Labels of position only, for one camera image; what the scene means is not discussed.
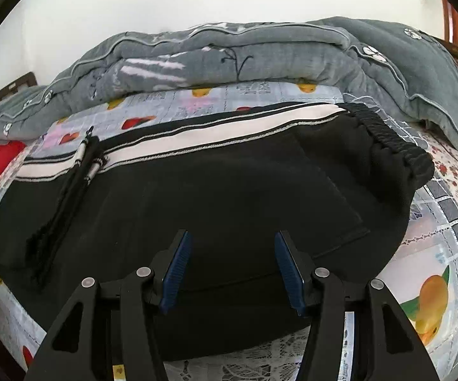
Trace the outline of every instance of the wooden headboard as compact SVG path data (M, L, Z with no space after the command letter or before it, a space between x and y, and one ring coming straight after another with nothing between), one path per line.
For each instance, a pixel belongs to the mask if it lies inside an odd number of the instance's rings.
M16 94L23 88L36 85L37 80L33 72L26 73L24 76L17 78L0 90L0 101L12 96L13 94Z

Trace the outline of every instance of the checkered pattern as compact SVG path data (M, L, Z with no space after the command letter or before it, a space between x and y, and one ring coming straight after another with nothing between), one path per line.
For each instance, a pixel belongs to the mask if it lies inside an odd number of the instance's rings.
M415 143L422 149L428 149L428 144L421 137L420 133L410 127L406 122L393 119L375 104L365 103L365 105L377 113L403 140ZM448 259L450 269L455 270L458 281L458 204L449 191L448 184L441 178L437 171L434 178L414 195L411 216L421 215L420 211L414 210L414 207L418 207L419 204L425 204L436 218L438 223L437 232L443 237L447 248L449 248L451 255ZM454 334L452 339L447 339L445 342L454 342L456 338L457 336ZM453 361L454 365L457 365L458 352L454 360L452 357L449 360Z

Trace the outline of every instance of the blue gripper pad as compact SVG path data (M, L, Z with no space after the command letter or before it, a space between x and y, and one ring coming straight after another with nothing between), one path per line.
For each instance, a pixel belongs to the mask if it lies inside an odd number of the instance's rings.
M289 304L302 317L305 315L306 310L305 300L303 298L303 279L298 272L281 233L275 235L275 258L277 259L278 268L280 269L284 286L286 287Z
M160 301L159 308L163 314L166 314L169 308L172 308L176 304L176 297L191 251L192 239L190 238L190 234L185 232L162 281L162 300Z

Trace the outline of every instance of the yellow sticker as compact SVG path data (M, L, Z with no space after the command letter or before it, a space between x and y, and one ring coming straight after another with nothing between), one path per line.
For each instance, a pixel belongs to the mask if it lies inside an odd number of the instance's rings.
M124 97L116 99L116 100L111 100L108 103L107 110L112 110L112 109L118 107L121 103L123 103L123 100L125 100Z
M113 365L114 379L126 380L125 367L123 365Z

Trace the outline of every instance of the bed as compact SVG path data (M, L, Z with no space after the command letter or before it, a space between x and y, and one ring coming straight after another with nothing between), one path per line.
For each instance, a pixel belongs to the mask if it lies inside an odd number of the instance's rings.
M117 135L129 127L196 117L219 111L251 108L274 101L302 100L338 103L342 94L335 87L279 82L250 82L213 88L159 91L135 94L60 119L38 141L28 145L0 177L0 200L27 156L44 157L75 148L90 126L103 129L105 136ZM411 205L409 227L395 256L380 274L406 312L426 282L446 285L448 302L438 324L422 340L441 379L458 371L458 151L440 135L420 126L395 120L368 99L357 99L362 107L378 113L403 139L426 149L432 156L434 178L419 189ZM135 119L134 116L151 116ZM351 376L354 316L346 314L346 333L339 380ZM23 369L45 336L45 331L28 315L0 278L0 340ZM249 350L223 356L167 362L169 379L262 380L294 379L301 363L308 328ZM124 379L124 368L113 367L115 379Z

